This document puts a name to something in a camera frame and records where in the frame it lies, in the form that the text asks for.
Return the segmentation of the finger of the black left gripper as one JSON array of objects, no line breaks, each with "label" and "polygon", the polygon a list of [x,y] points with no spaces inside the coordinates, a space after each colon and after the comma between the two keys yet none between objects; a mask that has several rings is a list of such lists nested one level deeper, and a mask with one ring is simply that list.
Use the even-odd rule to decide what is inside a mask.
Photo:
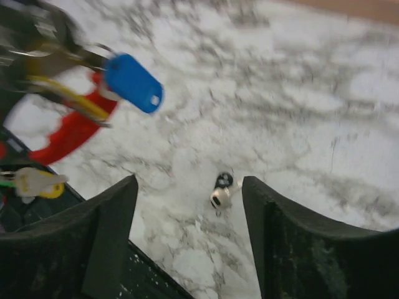
[{"label": "finger of the black left gripper", "polygon": [[85,44],[61,8],[46,1],[1,1],[1,91],[68,93],[54,77],[82,58]]}]

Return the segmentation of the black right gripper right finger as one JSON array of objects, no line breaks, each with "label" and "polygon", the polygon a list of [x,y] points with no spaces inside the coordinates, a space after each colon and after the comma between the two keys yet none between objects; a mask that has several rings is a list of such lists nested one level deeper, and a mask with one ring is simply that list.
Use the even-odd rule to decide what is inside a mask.
[{"label": "black right gripper right finger", "polygon": [[254,176],[242,196],[263,298],[397,298],[398,231],[335,221]]}]

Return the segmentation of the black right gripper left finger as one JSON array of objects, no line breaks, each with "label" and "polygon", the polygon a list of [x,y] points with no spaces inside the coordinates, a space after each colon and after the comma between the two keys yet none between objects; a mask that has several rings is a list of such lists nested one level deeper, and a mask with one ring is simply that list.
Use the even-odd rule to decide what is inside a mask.
[{"label": "black right gripper left finger", "polygon": [[1,235],[1,298],[115,298],[137,200],[131,175]]}]

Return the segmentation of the metal key organizer red handle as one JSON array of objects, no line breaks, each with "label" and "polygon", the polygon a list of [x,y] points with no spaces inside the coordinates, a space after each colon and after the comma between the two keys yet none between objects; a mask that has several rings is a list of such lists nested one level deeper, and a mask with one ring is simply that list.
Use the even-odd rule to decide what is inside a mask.
[{"label": "metal key organizer red handle", "polygon": [[[102,83],[100,80],[100,72],[102,70],[102,64],[106,61],[106,58],[88,51],[85,47],[84,50],[85,51],[82,58],[78,60],[73,67],[82,65],[94,70],[94,81],[98,86],[101,86]],[[117,104],[115,101],[98,96],[95,93],[91,93],[89,95],[80,95],[71,88],[66,88],[68,89],[68,93],[54,93],[50,91],[37,93],[12,93],[1,91],[2,124],[7,122],[7,119],[11,116],[13,109],[27,94],[38,95],[50,102],[54,102],[71,109],[70,113],[63,117],[63,119],[60,121],[57,131],[48,137],[48,143],[46,147],[42,149],[31,151],[27,154],[19,154],[18,156],[14,156],[11,154],[9,147],[2,142],[2,166],[7,164],[17,165],[18,169],[21,169],[25,167],[34,168],[31,165],[32,163],[37,163],[44,166],[52,164],[75,151],[89,138],[91,138],[100,127],[108,126],[107,120]]]}]

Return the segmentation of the silver key with green tag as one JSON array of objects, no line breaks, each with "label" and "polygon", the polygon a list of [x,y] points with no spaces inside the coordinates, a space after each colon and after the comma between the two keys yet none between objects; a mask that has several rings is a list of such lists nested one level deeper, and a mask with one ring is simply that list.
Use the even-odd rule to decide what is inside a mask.
[{"label": "silver key with green tag", "polygon": [[1,186],[12,187],[19,197],[36,197],[48,185],[66,183],[68,177],[37,168],[25,167],[17,171],[1,171]]}]

